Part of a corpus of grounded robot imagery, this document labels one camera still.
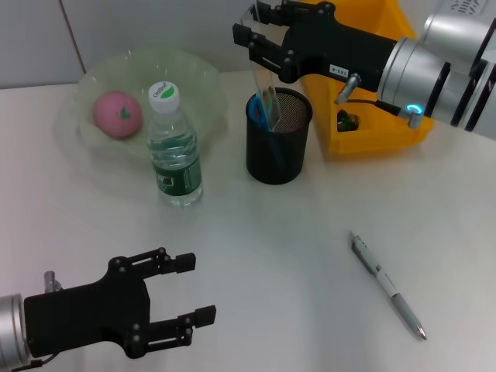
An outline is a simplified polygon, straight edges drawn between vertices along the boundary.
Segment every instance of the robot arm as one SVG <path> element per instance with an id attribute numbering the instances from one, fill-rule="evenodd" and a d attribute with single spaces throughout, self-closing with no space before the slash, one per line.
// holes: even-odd
<path id="1" fill-rule="evenodd" d="M 412 128 L 426 116 L 496 140 L 496 69 L 482 60 L 496 43 L 494 20 L 431 15 L 419 41 L 396 42 L 340 24 L 329 2 L 283 0 L 274 9 L 258 2 L 257 8 L 252 14 L 260 22 L 289 26 L 282 45 L 241 25 L 232 28 L 234 42 L 281 81 L 321 74 L 346 83 L 337 104 L 362 88 L 377 92 L 377 100 L 367 103 L 408 119 Z"/>
<path id="2" fill-rule="evenodd" d="M 158 274 L 195 269 L 193 253 L 167 255 L 164 248 L 134 257 L 115 257 L 102 279 L 93 284 L 58 289 L 53 273 L 46 293 L 0 298 L 0 371 L 41 367 L 65 350 L 111 341 L 129 358 L 191 345 L 193 327 L 215 321 L 215 306 L 200 308 L 176 319 L 150 322 L 150 297 L 145 279 Z"/>

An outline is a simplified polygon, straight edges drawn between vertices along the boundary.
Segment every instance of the translucent green bowl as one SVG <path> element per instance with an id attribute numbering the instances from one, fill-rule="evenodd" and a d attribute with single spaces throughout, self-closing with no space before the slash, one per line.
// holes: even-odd
<path id="1" fill-rule="evenodd" d="M 151 114 L 148 89 L 158 81 L 171 81 L 181 94 L 181 106 L 202 141 L 220 122 L 227 99 L 220 74 L 203 59 L 172 48 L 129 50 L 110 57 L 90 70 L 77 85 L 72 109 L 83 140 L 90 146 L 113 146 L 138 157 L 148 157 L 146 123 Z M 143 110 L 142 129 L 127 139 L 113 139 L 93 122 L 93 105 L 109 91 L 134 96 Z"/>

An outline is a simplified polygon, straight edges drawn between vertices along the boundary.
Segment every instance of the bottle cap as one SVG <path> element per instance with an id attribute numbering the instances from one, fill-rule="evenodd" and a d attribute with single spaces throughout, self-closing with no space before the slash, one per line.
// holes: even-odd
<path id="1" fill-rule="evenodd" d="M 161 81 L 150 87 L 148 100 L 155 112 L 169 114 L 179 108 L 179 90 L 169 81 Z"/>

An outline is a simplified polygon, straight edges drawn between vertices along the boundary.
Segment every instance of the pink ball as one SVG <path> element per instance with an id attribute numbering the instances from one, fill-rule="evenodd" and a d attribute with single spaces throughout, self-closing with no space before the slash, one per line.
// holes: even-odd
<path id="1" fill-rule="evenodd" d="M 141 106 L 132 96 L 112 91 L 100 97 L 93 107 L 95 125 L 113 138 L 138 132 L 143 124 Z"/>

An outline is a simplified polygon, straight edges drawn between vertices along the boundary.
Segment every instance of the silver pen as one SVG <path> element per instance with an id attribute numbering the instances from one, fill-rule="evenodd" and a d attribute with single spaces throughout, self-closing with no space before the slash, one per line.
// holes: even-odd
<path id="1" fill-rule="evenodd" d="M 391 302 L 395 308 L 400 313 L 401 317 L 405 320 L 406 324 L 413 333 L 421 336 L 423 339 L 427 339 L 422 324 L 420 324 L 419 319 L 415 316 L 413 311 L 410 309 L 406 303 L 401 293 L 396 289 L 393 282 L 389 276 L 384 272 L 384 269 L 375 259 L 374 255 L 369 251 L 362 239 L 354 235 L 351 235 L 351 249 L 358 256 L 366 269 L 375 276 L 377 281 L 381 284 L 381 287 L 386 291 L 387 295 L 391 299 Z"/>

